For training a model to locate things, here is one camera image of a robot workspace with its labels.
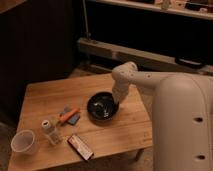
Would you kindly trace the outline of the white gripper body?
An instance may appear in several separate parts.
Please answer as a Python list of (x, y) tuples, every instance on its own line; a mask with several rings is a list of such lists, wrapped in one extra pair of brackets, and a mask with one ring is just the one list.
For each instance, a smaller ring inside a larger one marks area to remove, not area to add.
[(115, 82), (112, 88), (112, 96), (115, 103), (121, 103), (129, 93), (129, 84)]

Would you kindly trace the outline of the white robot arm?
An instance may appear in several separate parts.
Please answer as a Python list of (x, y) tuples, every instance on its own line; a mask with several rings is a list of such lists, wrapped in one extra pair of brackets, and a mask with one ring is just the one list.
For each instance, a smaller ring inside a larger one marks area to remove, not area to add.
[(153, 93), (153, 171), (213, 171), (213, 76), (139, 71), (133, 62), (112, 70), (113, 98), (130, 85)]

